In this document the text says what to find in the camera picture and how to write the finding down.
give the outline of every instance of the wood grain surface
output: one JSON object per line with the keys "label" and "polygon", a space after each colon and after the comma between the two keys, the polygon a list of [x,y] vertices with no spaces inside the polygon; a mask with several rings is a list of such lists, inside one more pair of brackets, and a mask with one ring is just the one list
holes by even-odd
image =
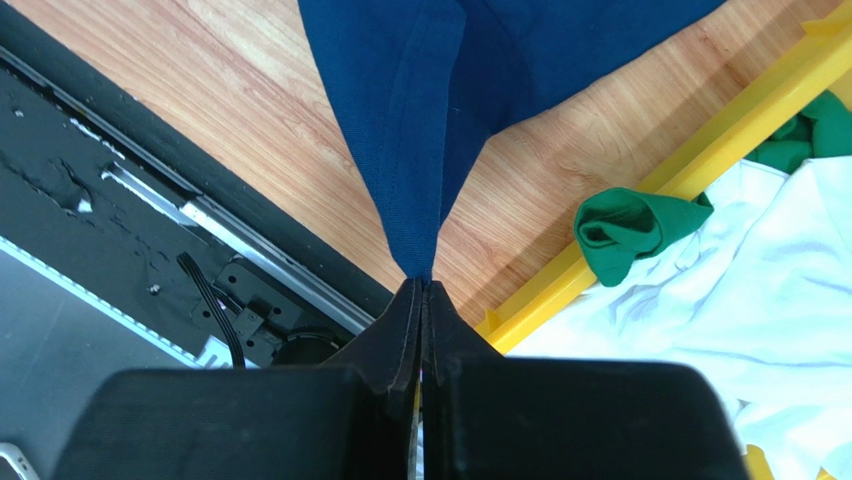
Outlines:
{"label": "wood grain surface", "polygon": [[[402,273],[346,149],[296,0],[6,0],[391,290]],[[840,0],[729,0],[492,138],[435,277],[471,323],[572,240],[579,203],[632,186]]]}

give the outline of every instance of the blue fabric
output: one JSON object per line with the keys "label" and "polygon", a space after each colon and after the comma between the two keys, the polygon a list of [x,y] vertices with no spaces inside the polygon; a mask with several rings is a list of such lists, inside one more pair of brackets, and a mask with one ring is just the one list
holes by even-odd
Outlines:
{"label": "blue fabric", "polygon": [[485,141],[723,0],[300,0],[346,143],[410,278]]}

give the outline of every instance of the gray surface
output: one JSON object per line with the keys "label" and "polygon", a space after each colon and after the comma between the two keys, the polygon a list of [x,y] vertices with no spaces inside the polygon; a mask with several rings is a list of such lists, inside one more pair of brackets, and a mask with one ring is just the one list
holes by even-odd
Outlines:
{"label": "gray surface", "polygon": [[0,251],[0,442],[20,447],[42,478],[98,386],[152,367],[185,368]]}

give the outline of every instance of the white fabric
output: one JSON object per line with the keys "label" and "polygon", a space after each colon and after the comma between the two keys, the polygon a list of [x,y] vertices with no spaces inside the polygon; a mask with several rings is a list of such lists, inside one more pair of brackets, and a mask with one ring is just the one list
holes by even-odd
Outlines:
{"label": "white fabric", "polygon": [[513,356],[685,363],[776,480],[852,479],[852,157],[792,177],[742,161],[695,234],[599,284]]}

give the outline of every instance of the yellow crate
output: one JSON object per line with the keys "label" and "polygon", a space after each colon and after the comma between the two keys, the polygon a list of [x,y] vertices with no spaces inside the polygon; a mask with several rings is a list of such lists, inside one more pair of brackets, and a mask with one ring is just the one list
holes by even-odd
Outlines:
{"label": "yellow crate", "polygon": [[[637,190],[691,200],[825,90],[852,108],[852,0],[823,20],[803,25],[805,38],[742,91]],[[476,330],[506,353],[559,313],[595,281],[577,242],[569,245]],[[770,480],[762,452],[746,463]],[[821,472],[819,480],[832,477]]]}

